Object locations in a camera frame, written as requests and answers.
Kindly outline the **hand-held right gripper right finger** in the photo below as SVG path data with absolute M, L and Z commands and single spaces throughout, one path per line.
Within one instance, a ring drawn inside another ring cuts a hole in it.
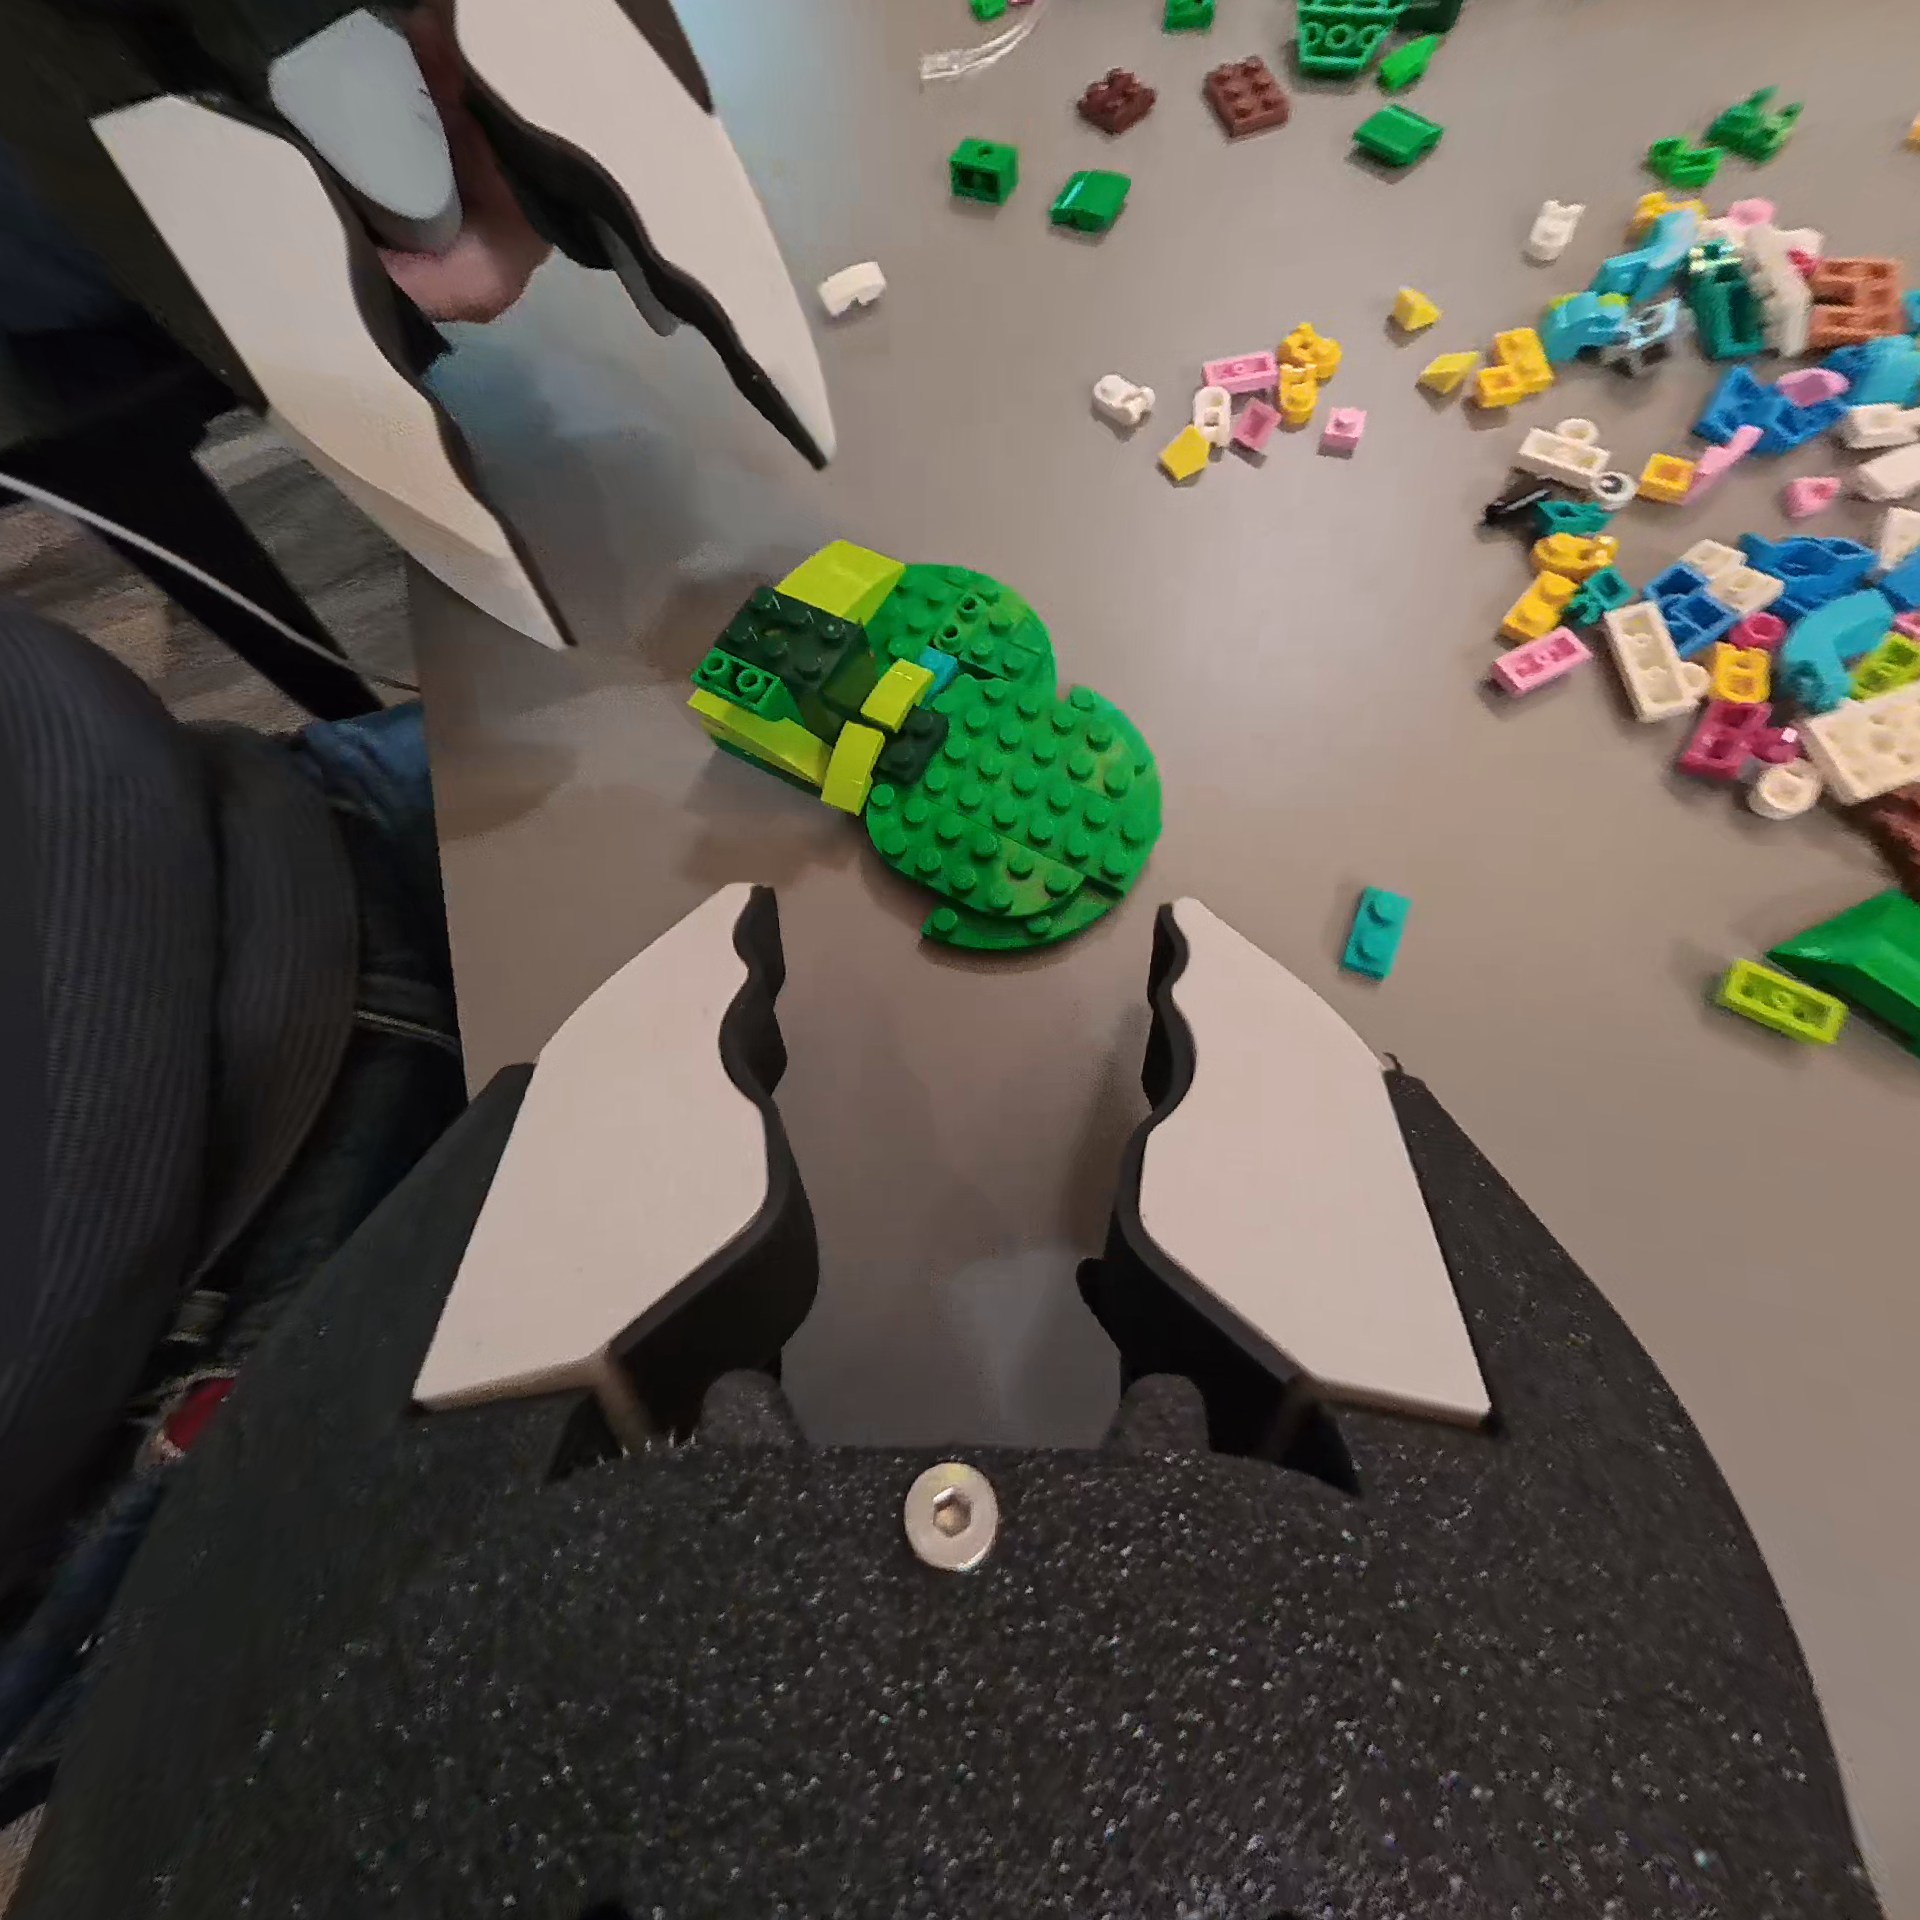
M 1343 1413 L 1483 1436 L 1494 1398 L 1382 1061 L 1199 900 L 1157 910 L 1144 1003 L 1144 1116 L 1074 1274 L 1120 1401 L 1339 1491 Z

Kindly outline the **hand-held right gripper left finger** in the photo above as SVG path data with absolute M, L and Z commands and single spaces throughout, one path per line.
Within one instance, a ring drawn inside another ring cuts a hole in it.
M 540 1046 L 423 1413 L 577 1391 L 640 1450 L 690 1438 L 726 1374 L 780 1368 L 819 1287 L 776 1108 L 783 981 L 773 890 L 727 883 Z

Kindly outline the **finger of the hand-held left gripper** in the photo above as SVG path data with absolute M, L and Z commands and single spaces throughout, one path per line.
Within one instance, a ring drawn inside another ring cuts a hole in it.
M 464 100 L 533 230 L 696 328 L 813 470 L 833 458 L 809 314 L 672 4 L 457 4 Z
M 574 646 L 423 390 L 397 290 L 323 163 L 187 97 L 96 116 L 92 131 L 273 431 L 440 586 L 543 648 Z

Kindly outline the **green lego build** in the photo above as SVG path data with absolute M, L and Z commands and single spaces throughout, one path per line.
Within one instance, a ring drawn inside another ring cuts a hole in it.
M 852 618 L 884 673 L 819 740 L 783 683 L 717 641 L 689 711 L 727 757 L 809 793 L 917 887 L 922 940 L 1036 951 L 1116 910 L 1162 828 L 1162 780 L 1133 720 L 1057 674 L 1026 594 L 959 563 L 899 563 L 832 540 L 786 594 Z

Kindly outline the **lime lego plate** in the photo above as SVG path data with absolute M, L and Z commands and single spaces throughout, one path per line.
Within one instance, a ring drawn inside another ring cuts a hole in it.
M 1782 1040 L 1813 1046 L 1836 1044 L 1847 1020 L 1840 998 L 1744 958 L 1723 973 L 1713 1006 Z

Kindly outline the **clear curved lego piece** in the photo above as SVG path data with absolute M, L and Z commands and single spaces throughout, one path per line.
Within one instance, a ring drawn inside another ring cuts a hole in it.
M 929 51 L 919 54 L 917 64 L 917 83 L 936 87 L 936 83 L 957 83 L 969 80 L 970 74 L 979 74 L 992 70 L 993 64 L 1010 58 L 1036 28 L 1043 18 L 1043 8 L 1033 4 L 1032 8 L 1019 13 L 1017 18 L 1007 14 L 1002 31 L 977 40 L 970 47 L 957 47 L 957 48 L 942 48 L 942 51 Z

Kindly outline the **pile of green brown lego pieces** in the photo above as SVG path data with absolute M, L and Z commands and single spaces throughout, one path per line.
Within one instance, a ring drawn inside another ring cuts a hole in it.
M 1392 40 L 1450 34 L 1466 4 L 1290 4 L 1290 66 L 1309 83 L 1350 83 Z

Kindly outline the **pile of colourful lego pieces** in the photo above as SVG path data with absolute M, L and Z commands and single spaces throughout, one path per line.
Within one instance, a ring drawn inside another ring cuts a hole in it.
M 1522 563 L 1487 691 L 1606 660 L 1674 773 L 1772 823 L 1836 811 L 1916 897 L 1916 281 L 1702 176 L 1636 194 L 1533 321 L 1430 361 L 1419 391 L 1499 418 L 1700 358 L 1706 391 L 1636 458 L 1589 414 L 1526 424 L 1474 536 Z

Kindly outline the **person's left hand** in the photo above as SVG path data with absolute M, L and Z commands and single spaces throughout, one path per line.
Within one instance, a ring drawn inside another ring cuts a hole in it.
M 472 198 L 444 253 L 376 248 L 397 291 L 433 324 L 490 324 L 553 257 L 553 247 L 507 198 L 502 207 Z

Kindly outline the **person's jeans leg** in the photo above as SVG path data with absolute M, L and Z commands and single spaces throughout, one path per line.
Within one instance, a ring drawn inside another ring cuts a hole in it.
M 159 1494 L 243 1363 L 350 1231 L 464 1108 L 442 876 L 423 720 L 393 707 L 286 744 L 343 834 L 360 978 L 327 1104 L 249 1230 L 187 1294 L 190 1338 L 164 1334 L 136 1380 L 109 1477 L 60 1527 L 24 1601 L 3 1603 L 3 1797 L 40 1797 L 60 1763 L 84 1663 Z

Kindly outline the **person's dark striped sweater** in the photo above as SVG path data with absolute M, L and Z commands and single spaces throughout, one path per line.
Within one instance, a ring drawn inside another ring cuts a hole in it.
M 292 740 L 3 607 L 3 1598 L 319 1117 L 353 873 Z

